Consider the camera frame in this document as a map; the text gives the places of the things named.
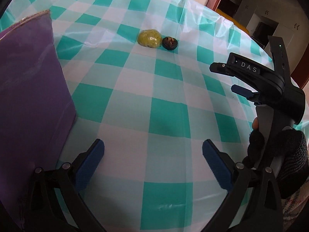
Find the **right hand in black glove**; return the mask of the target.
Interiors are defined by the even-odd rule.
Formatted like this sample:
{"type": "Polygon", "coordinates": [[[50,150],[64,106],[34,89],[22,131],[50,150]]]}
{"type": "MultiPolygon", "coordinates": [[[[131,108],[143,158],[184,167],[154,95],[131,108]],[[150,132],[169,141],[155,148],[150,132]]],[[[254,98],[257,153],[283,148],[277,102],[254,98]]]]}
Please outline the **right hand in black glove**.
{"type": "MultiPolygon", "coordinates": [[[[252,124],[249,147],[243,164],[253,168],[261,153],[264,137],[259,132],[258,119],[252,124]]],[[[302,203],[308,200],[308,150],[304,132],[296,129],[281,131],[274,142],[276,158],[281,159],[277,184],[281,199],[297,199],[302,203]]]]}

